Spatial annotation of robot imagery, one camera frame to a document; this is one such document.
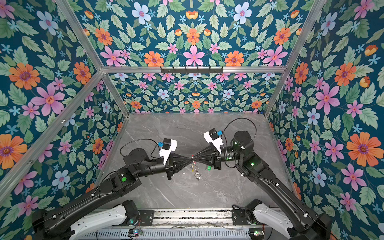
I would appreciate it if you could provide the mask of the silver metal keyring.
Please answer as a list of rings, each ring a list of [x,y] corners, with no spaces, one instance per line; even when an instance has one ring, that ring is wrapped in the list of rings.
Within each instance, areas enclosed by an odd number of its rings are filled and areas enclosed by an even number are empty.
[[[197,181],[201,179],[201,174],[199,172],[199,167],[197,166],[196,162],[192,162],[191,164],[194,165],[195,172],[192,172],[196,178]]]

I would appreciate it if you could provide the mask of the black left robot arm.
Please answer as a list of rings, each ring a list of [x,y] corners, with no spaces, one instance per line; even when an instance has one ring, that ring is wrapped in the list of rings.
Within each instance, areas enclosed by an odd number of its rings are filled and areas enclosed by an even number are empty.
[[[125,201],[110,210],[94,213],[99,207],[127,195],[141,185],[141,177],[167,173],[168,178],[192,162],[177,154],[150,159],[144,149],[132,150],[124,157],[125,166],[113,171],[93,190],[57,210],[41,210],[33,214],[33,229],[38,240],[77,240],[99,229],[128,224],[135,225],[139,211],[133,201]]]

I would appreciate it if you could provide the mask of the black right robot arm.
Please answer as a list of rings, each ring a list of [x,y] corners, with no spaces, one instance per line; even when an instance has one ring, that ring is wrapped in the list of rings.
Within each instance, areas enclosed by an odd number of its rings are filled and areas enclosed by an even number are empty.
[[[254,141],[247,131],[235,133],[229,146],[212,129],[204,134],[210,146],[193,155],[195,162],[220,168],[222,163],[235,161],[240,174],[261,188],[280,208],[275,211],[260,200],[247,205],[249,222],[271,227],[289,240],[329,240],[332,220],[305,205],[275,175],[269,165],[254,151]]]

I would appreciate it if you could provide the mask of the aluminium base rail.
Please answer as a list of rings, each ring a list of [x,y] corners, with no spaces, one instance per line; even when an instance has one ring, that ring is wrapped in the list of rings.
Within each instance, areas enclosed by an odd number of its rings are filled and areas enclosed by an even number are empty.
[[[155,218],[152,226],[197,226],[217,225],[234,226],[232,208],[197,208],[197,209],[154,209]],[[293,224],[279,209],[257,207],[256,217],[265,225],[274,228],[292,228]],[[95,212],[97,223],[103,228],[107,226],[128,226],[133,217],[127,217],[125,208],[113,208]]]

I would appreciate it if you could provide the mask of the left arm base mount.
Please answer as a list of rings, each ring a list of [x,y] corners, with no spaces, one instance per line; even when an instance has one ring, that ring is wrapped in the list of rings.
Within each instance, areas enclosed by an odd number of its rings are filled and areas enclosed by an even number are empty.
[[[129,227],[150,227],[153,224],[154,218],[154,210],[139,210],[137,216],[128,220],[127,225]]]

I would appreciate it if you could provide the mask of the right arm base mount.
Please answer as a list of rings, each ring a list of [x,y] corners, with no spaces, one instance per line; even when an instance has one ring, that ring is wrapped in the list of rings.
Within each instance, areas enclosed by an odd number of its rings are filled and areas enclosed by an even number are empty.
[[[266,207],[266,205],[255,199],[247,204],[245,207],[239,205],[232,205],[232,221],[234,226],[258,226],[264,225],[264,222],[261,222],[256,217],[257,207]]]

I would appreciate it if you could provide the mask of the black wall hook rail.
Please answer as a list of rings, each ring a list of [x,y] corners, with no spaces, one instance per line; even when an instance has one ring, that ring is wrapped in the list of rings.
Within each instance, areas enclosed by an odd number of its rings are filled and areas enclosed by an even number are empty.
[[[223,67],[160,67],[162,74],[221,74]]]

